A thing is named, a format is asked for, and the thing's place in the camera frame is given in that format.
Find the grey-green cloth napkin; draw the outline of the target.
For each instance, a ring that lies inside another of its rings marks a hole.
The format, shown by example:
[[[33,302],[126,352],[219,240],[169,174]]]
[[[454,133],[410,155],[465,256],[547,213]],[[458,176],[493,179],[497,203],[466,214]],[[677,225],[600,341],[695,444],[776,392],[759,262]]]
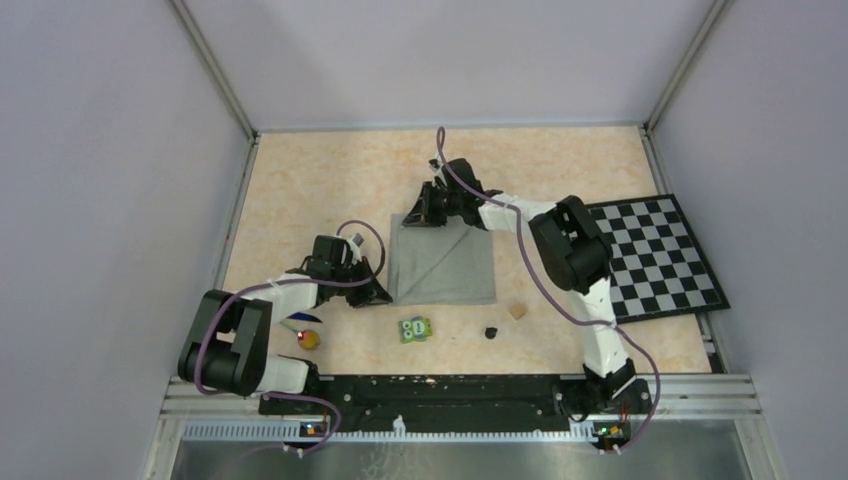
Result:
[[[451,217],[442,227],[391,217],[388,291],[395,306],[496,302],[492,234]]]

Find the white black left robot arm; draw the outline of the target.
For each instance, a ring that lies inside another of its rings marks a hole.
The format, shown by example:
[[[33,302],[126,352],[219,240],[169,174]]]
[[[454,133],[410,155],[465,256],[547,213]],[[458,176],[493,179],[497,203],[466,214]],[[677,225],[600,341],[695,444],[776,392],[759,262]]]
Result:
[[[360,235],[319,235],[301,265],[281,276],[236,293],[207,291],[183,344],[178,377],[207,395],[274,391],[297,413],[314,410],[321,388],[308,378],[309,365],[291,357],[272,358],[270,329],[334,297],[344,298],[352,308],[392,303],[361,244]]]

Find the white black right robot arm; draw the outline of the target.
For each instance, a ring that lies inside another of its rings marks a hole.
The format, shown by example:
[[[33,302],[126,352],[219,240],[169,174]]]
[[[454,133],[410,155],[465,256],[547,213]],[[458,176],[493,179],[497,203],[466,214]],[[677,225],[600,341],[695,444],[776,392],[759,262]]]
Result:
[[[438,228],[457,217],[466,225],[516,235],[524,260],[531,238],[549,280],[576,300],[569,319],[584,329],[583,369],[586,397],[600,412],[612,412],[627,397],[635,366],[616,331],[611,299],[613,249],[583,201],[568,196],[558,202],[522,199],[499,190],[483,190],[464,158],[432,159],[434,176],[422,184],[405,227]]]

